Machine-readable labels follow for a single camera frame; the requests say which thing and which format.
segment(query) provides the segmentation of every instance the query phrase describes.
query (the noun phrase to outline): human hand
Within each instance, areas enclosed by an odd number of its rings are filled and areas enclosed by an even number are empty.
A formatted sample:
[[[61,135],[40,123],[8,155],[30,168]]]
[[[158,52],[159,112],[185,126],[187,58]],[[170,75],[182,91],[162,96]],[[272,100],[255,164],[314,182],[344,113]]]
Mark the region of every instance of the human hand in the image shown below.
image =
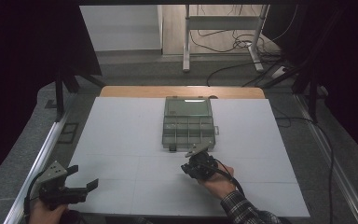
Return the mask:
[[[48,209],[48,206],[42,201],[38,200],[31,212],[30,224],[58,224],[63,212],[68,209],[68,205],[59,205],[53,211]]]
[[[220,162],[218,163],[217,168],[219,170],[222,170],[223,172],[227,172],[225,167],[228,170],[228,172],[232,176],[234,176],[234,169],[232,167],[220,164]],[[210,191],[214,197],[220,200],[224,199],[226,196],[228,196],[229,193],[236,190],[235,185],[231,181],[229,181],[225,176],[220,175],[218,173],[215,173],[211,178],[209,178],[206,181],[204,180],[197,180],[197,181],[208,191]]]

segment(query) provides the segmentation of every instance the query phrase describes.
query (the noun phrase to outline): white wall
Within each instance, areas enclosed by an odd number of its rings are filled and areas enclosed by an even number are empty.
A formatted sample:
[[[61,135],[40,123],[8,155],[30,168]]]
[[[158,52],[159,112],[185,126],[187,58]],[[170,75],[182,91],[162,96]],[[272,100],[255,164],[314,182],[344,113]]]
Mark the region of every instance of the white wall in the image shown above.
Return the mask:
[[[80,9],[95,51],[161,49],[158,6]]]

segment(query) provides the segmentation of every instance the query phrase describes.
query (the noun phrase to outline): black curtain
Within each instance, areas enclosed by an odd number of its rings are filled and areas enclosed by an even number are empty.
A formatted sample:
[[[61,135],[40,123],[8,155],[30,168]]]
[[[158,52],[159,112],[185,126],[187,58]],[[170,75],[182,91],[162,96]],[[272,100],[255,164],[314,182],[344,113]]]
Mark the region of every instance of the black curtain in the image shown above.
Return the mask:
[[[307,57],[332,11],[308,7],[296,49],[283,50],[289,61],[299,64]],[[328,90],[325,104],[358,144],[358,1],[348,1],[312,69]]]
[[[101,74],[79,6],[35,2],[0,1],[0,164],[59,70]]]

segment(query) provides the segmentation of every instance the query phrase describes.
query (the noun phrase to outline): metal frame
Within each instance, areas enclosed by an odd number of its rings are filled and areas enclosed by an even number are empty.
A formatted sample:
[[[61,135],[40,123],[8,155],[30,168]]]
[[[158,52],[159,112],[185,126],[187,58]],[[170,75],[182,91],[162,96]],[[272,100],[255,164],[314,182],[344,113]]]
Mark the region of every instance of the metal frame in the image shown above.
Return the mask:
[[[63,113],[62,119],[53,123],[53,126],[48,133],[48,137],[45,140],[45,143],[41,147],[39,154],[34,160],[34,165],[32,166],[30,173],[22,184],[21,190],[17,195],[17,198],[14,201],[13,205],[11,206],[9,213],[7,214],[7,218],[4,222],[5,224],[17,224],[21,221],[24,210],[23,201],[27,194],[28,187],[31,184],[33,178],[42,171],[43,167],[45,167],[46,162],[48,161],[47,158],[51,154],[51,151],[53,150],[56,142],[58,141],[63,125],[65,124],[68,115],[70,114],[71,105],[75,98],[75,93],[71,93],[69,95],[65,104],[66,109]]]
[[[297,101],[298,106],[300,107],[301,113],[304,116],[304,118],[311,119],[310,114],[308,113],[307,103],[305,102],[304,98],[300,97],[297,94],[295,94],[294,97],[295,100]],[[322,151],[322,154],[326,159],[326,162],[330,164],[332,159],[331,158],[332,149],[330,148],[326,137],[324,136],[324,134],[320,129],[315,127],[315,125],[309,123],[309,127],[313,137],[315,138],[319,146],[319,149]],[[345,197],[345,200],[350,206],[350,209],[352,210],[353,215],[358,222],[358,194],[351,181],[345,175],[341,165],[339,164],[336,158],[334,158],[333,174],[339,188],[342,191],[342,194]]]
[[[190,6],[186,5],[185,43],[183,46],[183,71],[190,71],[190,30],[255,30],[252,45],[248,47],[257,72],[264,68],[257,54],[257,41],[260,37],[269,5],[263,5],[260,16],[190,16]]]

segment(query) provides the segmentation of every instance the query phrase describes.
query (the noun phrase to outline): person's arm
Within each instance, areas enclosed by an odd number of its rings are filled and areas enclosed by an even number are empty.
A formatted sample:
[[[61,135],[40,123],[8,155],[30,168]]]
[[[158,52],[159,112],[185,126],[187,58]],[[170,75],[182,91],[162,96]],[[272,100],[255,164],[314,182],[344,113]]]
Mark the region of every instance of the person's arm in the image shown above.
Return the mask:
[[[48,206],[38,200],[31,211],[29,224],[58,224],[63,212],[68,209],[68,205],[59,205],[53,211]]]
[[[234,169],[232,167],[223,167],[222,164],[219,164],[218,168],[224,172],[227,170],[234,176]],[[221,200],[220,204],[234,224],[281,223],[280,220],[270,212],[259,211],[255,208],[244,195],[236,190],[232,182],[220,174],[214,174],[214,176],[207,181],[199,180],[199,183],[210,191],[213,196]]]

